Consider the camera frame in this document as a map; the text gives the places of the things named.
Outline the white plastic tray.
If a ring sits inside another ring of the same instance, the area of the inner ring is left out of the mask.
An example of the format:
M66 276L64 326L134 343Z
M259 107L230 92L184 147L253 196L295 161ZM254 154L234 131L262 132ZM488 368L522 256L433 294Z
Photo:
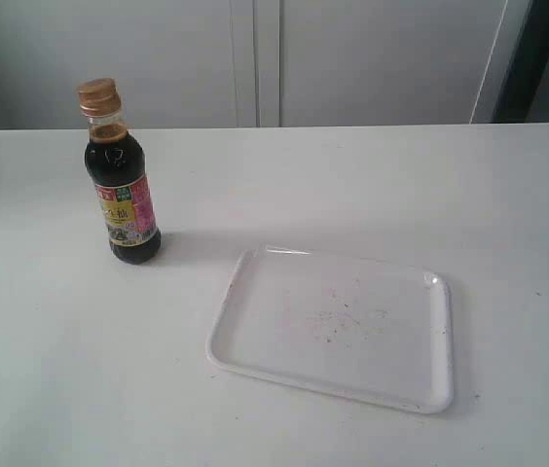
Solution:
M450 289L427 269L260 246L239 257L206 353L246 377L440 413L454 397Z

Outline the white cabinet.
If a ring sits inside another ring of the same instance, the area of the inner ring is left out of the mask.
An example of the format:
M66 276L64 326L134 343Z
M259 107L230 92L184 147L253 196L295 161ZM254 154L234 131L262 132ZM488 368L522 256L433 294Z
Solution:
M0 129L487 123L526 1L0 1Z

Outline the dark soy sauce bottle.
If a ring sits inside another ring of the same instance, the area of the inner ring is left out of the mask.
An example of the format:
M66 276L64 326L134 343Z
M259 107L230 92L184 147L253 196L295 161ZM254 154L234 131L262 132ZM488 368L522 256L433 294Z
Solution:
M157 226L141 145L129 133L115 81L101 78L78 86L89 142L84 153L112 253L139 265L158 253Z

